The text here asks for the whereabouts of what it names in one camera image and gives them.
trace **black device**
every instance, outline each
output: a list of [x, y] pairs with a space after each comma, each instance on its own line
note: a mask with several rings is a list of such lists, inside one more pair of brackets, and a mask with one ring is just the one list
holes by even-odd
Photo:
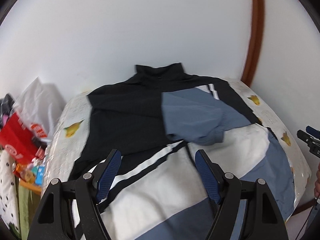
[[297, 137], [308, 145], [310, 153], [320, 158], [320, 140], [317, 140], [320, 139], [320, 131], [307, 126], [306, 132], [302, 130], [297, 132]]
[[[121, 154], [112, 150], [105, 160], [77, 180], [53, 179], [34, 216], [28, 240], [78, 240], [71, 213], [71, 201], [77, 200], [80, 223], [87, 240], [111, 240], [97, 204], [107, 197], [120, 167]], [[212, 163], [204, 150], [195, 156], [196, 168], [209, 198], [219, 205], [206, 240], [229, 240], [241, 199], [246, 210], [239, 240], [288, 240], [280, 210], [265, 180], [239, 180]]]

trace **plastic bag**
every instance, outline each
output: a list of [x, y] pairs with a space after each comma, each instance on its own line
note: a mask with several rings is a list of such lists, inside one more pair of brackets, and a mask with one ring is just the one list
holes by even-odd
[[49, 143], [63, 111], [54, 92], [36, 78], [13, 104], [23, 124], [41, 141]]

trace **polka dot fabric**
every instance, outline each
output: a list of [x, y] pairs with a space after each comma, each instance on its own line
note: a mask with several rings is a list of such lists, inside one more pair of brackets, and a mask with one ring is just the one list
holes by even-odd
[[17, 190], [12, 173], [14, 159], [4, 150], [0, 153], [0, 216], [12, 233], [20, 238]]

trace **blue sleeve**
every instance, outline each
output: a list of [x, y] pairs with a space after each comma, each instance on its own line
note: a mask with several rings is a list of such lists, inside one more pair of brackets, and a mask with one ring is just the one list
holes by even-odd
[[162, 93], [167, 136], [200, 145], [223, 141], [224, 131], [250, 125], [239, 112], [198, 88]]

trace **green cloth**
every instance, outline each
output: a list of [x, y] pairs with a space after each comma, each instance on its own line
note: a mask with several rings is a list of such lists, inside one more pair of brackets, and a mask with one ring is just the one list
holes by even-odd
[[18, 192], [21, 240], [27, 240], [31, 222], [40, 202], [40, 196], [20, 185]]

